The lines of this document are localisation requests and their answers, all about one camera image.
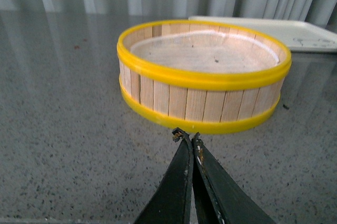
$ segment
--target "round wooden container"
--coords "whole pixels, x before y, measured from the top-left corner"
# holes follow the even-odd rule
[[[252,128],[273,113],[289,49],[243,27],[188,20],[127,29],[117,44],[126,103],[143,117],[201,133]]]

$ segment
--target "white tray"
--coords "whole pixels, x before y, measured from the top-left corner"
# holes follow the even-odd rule
[[[303,21],[206,16],[189,19],[251,28],[275,37],[293,52],[337,52],[337,34]]]

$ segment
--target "yellow ring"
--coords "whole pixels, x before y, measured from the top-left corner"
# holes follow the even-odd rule
[[[120,78],[120,86],[123,99],[132,108],[132,110],[137,112],[139,115],[159,125],[166,126],[168,128],[176,128],[177,126],[179,126],[185,131],[191,133],[196,132],[207,134],[235,133],[253,128],[266,121],[273,114],[276,105],[280,100],[279,96],[278,100],[275,102],[275,104],[273,104],[273,106],[269,110],[266,110],[265,112],[249,119],[228,121],[228,122],[188,121],[155,112],[139,104],[134,99],[132,99],[132,97],[126,92],[125,88],[121,83],[121,78]]]
[[[201,73],[187,70],[175,69],[151,63],[144,59],[137,57],[126,49],[123,44],[124,39],[131,33],[149,26],[164,25],[164,24],[205,24],[216,25],[223,27],[232,27],[237,30],[257,34],[261,37],[276,43],[286,54],[285,60],[279,65],[258,72],[238,73],[238,74],[221,74],[221,73]],[[191,21],[191,20],[169,20],[150,22],[134,26],[124,31],[117,44],[117,54],[124,65],[129,67],[132,71],[151,78],[153,80],[163,82],[170,85],[176,85],[185,88],[199,89],[199,90],[213,90],[213,91],[234,91],[244,89],[255,89],[263,86],[273,84],[283,79],[291,66],[291,53],[289,49],[278,40],[248,28],[215,23],[206,21]]]

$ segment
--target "wooden slat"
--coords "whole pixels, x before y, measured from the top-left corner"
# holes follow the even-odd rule
[[[230,32],[229,27],[224,27],[224,26],[219,27],[219,33],[229,33],[229,32]]]
[[[243,92],[238,120],[250,118],[253,114],[255,102],[259,89],[250,89]]]
[[[240,35],[242,35],[242,36],[246,36],[246,37],[252,38],[253,40],[254,40],[255,37],[256,37],[256,34],[255,34],[255,33],[247,32],[247,31],[244,31],[244,30],[238,30],[238,31],[237,31],[237,34],[240,34]]]
[[[140,30],[137,30],[136,32],[136,35],[137,37],[135,38],[135,43],[136,42],[139,42],[139,41],[143,41],[144,40],[144,29],[140,29]]]
[[[165,24],[162,25],[162,36],[167,36],[171,34],[171,25]]]
[[[170,86],[154,81],[153,82],[153,110],[169,114]]]
[[[277,88],[275,90],[274,98],[273,98],[273,101],[272,101],[272,105],[275,104],[275,102],[279,98],[283,82],[284,82],[284,78],[278,81],[279,84],[277,85]]]
[[[229,33],[230,34],[237,34],[239,32],[238,29],[236,29],[235,27],[230,27]]]
[[[153,80],[141,75],[141,104],[153,109]]]
[[[187,89],[177,86],[170,86],[169,116],[184,119],[186,111]]]
[[[262,37],[262,36],[259,36],[259,35],[257,35],[257,36],[255,37],[255,39],[256,39],[257,41],[260,41],[262,44],[264,44],[264,45],[266,45],[266,46],[268,46],[268,47],[270,47],[270,48],[272,48],[272,46],[275,45],[275,43],[272,42],[270,39],[265,38],[265,37]]]
[[[147,38],[152,38],[152,27],[151,26],[144,28],[144,39],[147,39]]]
[[[120,76],[123,87],[125,88],[125,79],[124,79],[124,64],[120,61]]]
[[[129,95],[131,94],[131,70],[124,65],[124,87]]]
[[[256,116],[266,110],[268,110],[273,103],[274,94],[278,87],[278,82],[272,85],[261,87],[257,94],[256,103],[253,111],[253,116]]]
[[[139,103],[139,78],[140,76],[131,71],[131,96],[132,99]]]
[[[220,122],[225,91],[207,91],[203,121]]]
[[[162,36],[162,26],[155,25],[152,27],[152,37]]]
[[[190,32],[192,31],[202,31],[202,30],[209,30],[208,25],[198,25],[198,24],[191,24],[190,25]]]
[[[131,33],[127,37],[125,37],[123,44],[126,49],[130,50],[131,46],[134,43],[134,37],[135,37],[135,33]]]
[[[280,47],[276,48],[274,51],[275,51],[275,54],[278,56],[280,63],[284,62],[286,58],[285,52]]]
[[[229,91],[226,93],[221,121],[236,121],[239,115],[243,91]]]
[[[219,26],[216,26],[216,25],[210,25],[210,28],[209,28],[210,30],[214,30],[214,31],[216,31],[216,32],[219,32],[219,29],[220,29],[220,27]]]
[[[180,32],[181,33],[188,33],[190,31],[190,24],[181,24],[180,25]]]
[[[186,120],[202,121],[205,108],[206,91],[188,89],[186,102]]]
[[[177,33],[181,33],[180,31],[180,24],[171,24],[171,34],[177,34]]]

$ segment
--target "granite countertop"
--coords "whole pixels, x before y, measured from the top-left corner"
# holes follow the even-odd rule
[[[0,17],[0,222],[133,221],[178,144],[123,101],[116,43],[158,18]],[[277,223],[337,222],[336,54],[293,54],[267,122],[201,138]]]

